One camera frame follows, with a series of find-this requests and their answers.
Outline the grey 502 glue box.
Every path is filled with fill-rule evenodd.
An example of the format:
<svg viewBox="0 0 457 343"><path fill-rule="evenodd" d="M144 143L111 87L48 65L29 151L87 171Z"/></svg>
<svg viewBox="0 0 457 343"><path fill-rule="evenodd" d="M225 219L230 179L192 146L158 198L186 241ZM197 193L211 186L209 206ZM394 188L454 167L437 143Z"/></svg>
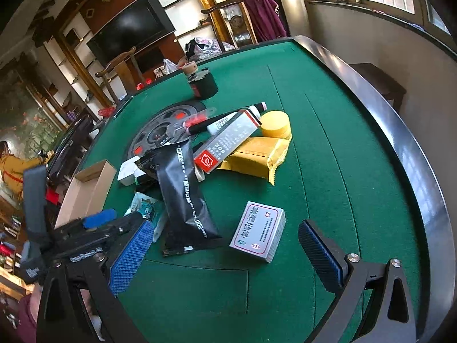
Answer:
<svg viewBox="0 0 457 343"><path fill-rule="evenodd" d="M240 112L194 153L195 165L210 174L260 127L260 120Z"/></svg>

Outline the black ink bottle with cork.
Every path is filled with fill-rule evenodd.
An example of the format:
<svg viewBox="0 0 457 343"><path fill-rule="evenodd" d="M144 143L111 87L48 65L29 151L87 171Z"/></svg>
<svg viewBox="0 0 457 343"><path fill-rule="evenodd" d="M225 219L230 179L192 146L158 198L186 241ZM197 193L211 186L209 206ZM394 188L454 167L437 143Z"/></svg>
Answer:
<svg viewBox="0 0 457 343"><path fill-rule="evenodd" d="M209 99L219 92L215 78L207 67L200 68L194 61L191 61L184 64L181 69L198 100Z"/></svg>

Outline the wooden chair near television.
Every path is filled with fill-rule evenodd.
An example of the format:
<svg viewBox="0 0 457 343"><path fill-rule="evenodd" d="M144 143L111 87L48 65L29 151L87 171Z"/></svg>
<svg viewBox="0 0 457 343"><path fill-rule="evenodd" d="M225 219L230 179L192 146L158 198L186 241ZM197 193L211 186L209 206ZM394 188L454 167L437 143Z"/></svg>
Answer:
<svg viewBox="0 0 457 343"><path fill-rule="evenodd" d="M108 79L108 75L112 71L120 78L127 95L135 94L138 91L138 84L147 84L136 61L135 53L136 47L132 47L129 51L117 55L117 57L111 60L103 70L95 73L97 78L102 79L103 85L108 89L109 95L111 95L112 100L116 105L120 103L120 98L114 92L111 81Z"/></svg>

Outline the round grey table centre panel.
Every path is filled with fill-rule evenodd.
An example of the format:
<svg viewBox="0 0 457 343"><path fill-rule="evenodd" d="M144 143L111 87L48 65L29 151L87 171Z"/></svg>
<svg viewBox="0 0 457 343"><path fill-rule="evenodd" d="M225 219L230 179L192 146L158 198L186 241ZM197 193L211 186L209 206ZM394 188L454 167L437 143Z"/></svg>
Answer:
<svg viewBox="0 0 457 343"><path fill-rule="evenodd" d="M129 144L125 159L141 157L149 149L186 139L184 132L172 132L172 127L189 116L206 109L201 101L189 100L175 103L160 110L135 134Z"/></svg>

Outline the person in yellow jacket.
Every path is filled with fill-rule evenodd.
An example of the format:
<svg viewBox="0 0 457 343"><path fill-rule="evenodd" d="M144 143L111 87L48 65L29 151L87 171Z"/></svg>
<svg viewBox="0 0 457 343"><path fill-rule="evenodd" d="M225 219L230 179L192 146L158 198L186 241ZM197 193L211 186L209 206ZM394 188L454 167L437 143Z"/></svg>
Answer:
<svg viewBox="0 0 457 343"><path fill-rule="evenodd" d="M10 153L8 143L1 141L1 179L19 201L23 200L23 174L26 170L41 165L44 159L38 156L24 160Z"/></svg>

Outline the white medicine box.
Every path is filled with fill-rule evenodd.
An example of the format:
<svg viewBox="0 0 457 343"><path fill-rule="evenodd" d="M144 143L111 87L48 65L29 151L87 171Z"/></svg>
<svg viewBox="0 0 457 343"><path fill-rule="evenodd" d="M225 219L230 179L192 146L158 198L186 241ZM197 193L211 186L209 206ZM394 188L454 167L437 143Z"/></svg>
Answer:
<svg viewBox="0 0 457 343"><path fill-rule="evenodd" d="M248 201L229 246L272 262L285 225L284 209Z"/></svg>

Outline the dark wooden stool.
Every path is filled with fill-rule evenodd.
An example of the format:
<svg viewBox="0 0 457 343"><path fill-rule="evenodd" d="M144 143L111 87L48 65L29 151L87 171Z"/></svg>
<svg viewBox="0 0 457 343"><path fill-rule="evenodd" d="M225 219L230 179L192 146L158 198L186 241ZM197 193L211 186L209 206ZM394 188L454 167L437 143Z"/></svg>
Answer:
<svg viewBox="0 0 457 343"><path fill-rule="evenodd" d="M407 90L372 63L354 63L351 67L357 71L400 113L400 107Z"/></svg>

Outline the black foil pouch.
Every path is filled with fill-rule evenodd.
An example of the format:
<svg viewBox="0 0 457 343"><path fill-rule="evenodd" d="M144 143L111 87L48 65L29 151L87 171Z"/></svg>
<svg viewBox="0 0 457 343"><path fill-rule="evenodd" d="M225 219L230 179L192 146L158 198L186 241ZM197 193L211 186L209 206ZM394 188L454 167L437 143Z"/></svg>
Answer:
<svg viewBox="0 0 457 343"><path fill-rule="evenodd" d="M168 217L164 257L223 245L200 191L190 141L150 149L137 161L137 166L159 182Z"/></svg>

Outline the wooden chair with garment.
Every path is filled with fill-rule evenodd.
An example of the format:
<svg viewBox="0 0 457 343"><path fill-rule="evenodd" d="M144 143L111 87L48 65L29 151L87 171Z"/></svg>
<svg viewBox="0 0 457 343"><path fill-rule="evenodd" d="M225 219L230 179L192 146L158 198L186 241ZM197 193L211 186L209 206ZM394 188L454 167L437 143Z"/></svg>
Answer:
<svg viewBox="0 0 457 343"><path fill-rule="evenodd" d="M245 0L224 0L201 13L208 17L223 52L224 43L235 49L258 43Z"/></svg>

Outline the clear packet with red item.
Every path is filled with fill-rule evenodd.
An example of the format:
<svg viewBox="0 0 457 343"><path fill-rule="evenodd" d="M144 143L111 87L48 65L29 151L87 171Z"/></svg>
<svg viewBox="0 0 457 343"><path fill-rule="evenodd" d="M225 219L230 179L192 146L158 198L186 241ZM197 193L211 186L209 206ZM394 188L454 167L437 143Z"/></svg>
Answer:
<svg viewBox="0 0 457 343"><path fill-rule="evenodd" d="M205 129L203 124L206 123L215 112L216 108L211 107L198 111L192 115L180 116L168 125L167 135L174 138L182 137L182 135L185 137L193 135L196 132L191 128L200 125Z"/></svg>

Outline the yellow foil snack packet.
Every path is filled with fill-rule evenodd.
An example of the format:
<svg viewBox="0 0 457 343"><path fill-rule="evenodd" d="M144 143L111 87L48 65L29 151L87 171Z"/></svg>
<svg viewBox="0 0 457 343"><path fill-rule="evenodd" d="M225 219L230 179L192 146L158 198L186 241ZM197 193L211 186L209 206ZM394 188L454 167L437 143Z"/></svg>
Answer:
<svg viewBox="0 0 457 343"><path fill-rule="evenodd" d="M290 141L272 137L249 137L219 169L259 177L275 185L277 168L284 162Z"/></svg>

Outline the maroon garment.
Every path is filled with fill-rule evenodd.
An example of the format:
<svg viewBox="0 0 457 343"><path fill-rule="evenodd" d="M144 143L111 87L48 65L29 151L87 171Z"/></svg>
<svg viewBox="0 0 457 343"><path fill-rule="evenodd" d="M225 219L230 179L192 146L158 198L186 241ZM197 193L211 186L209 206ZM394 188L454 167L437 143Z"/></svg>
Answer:
<svg viewBox="0 0 457 343"><path fill-rule="evenodd" d="M274 0L243 1L259 43L287 37L280 19L279 5Z"/></svg>

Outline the white charger box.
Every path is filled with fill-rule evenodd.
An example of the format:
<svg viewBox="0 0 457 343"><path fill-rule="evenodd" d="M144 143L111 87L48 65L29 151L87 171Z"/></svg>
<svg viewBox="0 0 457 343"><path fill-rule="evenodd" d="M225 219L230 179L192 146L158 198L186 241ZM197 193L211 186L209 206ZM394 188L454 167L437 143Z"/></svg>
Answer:
<svg viewBox="0 0 457 343"><path fill-rule="evenodd" d="M136 183L138 178L146 175L137 165L139 160L139 156L133 156L122 163L117 178L120 184L125 187L131 186Z"/></svg>

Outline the black flat television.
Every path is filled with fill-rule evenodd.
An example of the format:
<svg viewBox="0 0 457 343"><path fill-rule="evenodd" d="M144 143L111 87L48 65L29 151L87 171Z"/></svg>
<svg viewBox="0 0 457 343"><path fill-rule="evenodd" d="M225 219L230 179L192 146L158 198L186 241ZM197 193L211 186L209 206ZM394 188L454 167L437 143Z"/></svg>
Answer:
<svg viewBox="0 0 457 343"><path fill-rule="evenodd" d="M87 42L102 66L133 47L141 50L173 33L175 27L159 0L136 0L104 24Z"/></svg>

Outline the teal tissue packet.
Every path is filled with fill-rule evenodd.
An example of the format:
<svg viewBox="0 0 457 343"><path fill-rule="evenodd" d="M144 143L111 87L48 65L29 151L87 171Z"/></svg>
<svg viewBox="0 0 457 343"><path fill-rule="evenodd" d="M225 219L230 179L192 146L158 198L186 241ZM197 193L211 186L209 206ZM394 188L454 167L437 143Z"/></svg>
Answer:
<svg viewBox="0 0 457 343"><path fill-rule="evenodd" d="M125 215L133 212L139 212L143 218L152 222L153 243L156 243L168 221L164 203L143 193L136 192Z"/></svg>

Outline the cardboard box tray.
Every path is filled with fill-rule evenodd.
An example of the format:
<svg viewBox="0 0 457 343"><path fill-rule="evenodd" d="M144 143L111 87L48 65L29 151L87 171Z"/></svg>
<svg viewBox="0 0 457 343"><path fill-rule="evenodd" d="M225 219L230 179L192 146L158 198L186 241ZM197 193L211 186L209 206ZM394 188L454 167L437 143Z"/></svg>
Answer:
<svg viewBox="0 0 457 343"><path fill-rule="evenodd" d="M102 160L75 174L63 198L55 228L103 209L117 170Z"/></svg>

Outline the pile of clothes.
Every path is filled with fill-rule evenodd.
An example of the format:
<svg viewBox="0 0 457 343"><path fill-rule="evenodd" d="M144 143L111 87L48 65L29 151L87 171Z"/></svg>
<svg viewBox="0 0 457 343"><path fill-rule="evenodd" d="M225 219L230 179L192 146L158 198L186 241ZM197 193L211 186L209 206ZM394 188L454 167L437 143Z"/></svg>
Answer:
<svg viewBox="0 0 457 343"><path fill-rule="evenodd" d="M224 50L221 49L216 39L195 37L185 45L185 56L188 61L198 62L222 54L222 52L235 50L235 47L227 42L223 42L222 44Z"/></svg>

